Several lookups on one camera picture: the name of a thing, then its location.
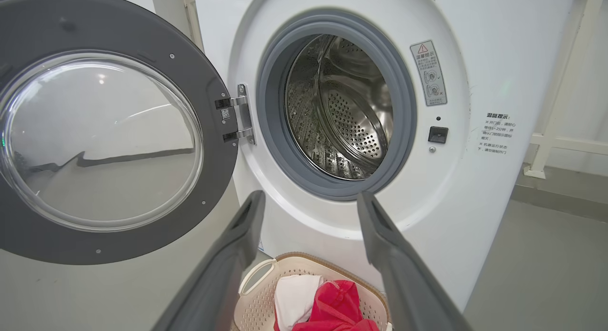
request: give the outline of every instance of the warning label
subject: warning label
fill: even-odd
[[[433,41],[412,45],[410,50],[416,60],[427,106],[447,104],[446,87]]]
[[[477,139],[477,150],[489,154],[506,155],[510,151],[516,123],[508,114],[488,113]]]

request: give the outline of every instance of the metal hinge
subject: metal hinge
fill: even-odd
[[[222,99],[215,102],[216,108],[228,108],[233,106],[234,110],[238,110],[237,114],[237,127],[236,132],[231,132],[231,135],[224,136],[225,139],[241,139],[246,138],[248,143],[252,145],[256,144],[256,135],[254,134],[254,128],[251,124],[251,112],[249,105],[249,97],[247,96],[247,86],[245,84],[237,85],[237,98]]]

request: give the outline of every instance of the white cloth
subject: white cloth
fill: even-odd
[[[274,308],[280,331],[291,331],[294,325],[310,318],[314,295],[322,284],[321,275],[291,275],[278,280],[274,292]]]

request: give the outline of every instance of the clothes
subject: clothes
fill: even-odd
[[[310,320],[296,324],[293,331],[378,331],[378,326],[363,319],[355,283],[337,280],[319,287]]]
[[[276,283],[274,292],[275,331],[291,331],[298,322],[310,318],[314,295],[323,284],[320,275],[284,276]]]

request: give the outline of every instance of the washing machine door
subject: washing machine door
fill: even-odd
[[[217,204],[237,122],[213,65],[125,0],[0,0],[2,249],[131,259]]]

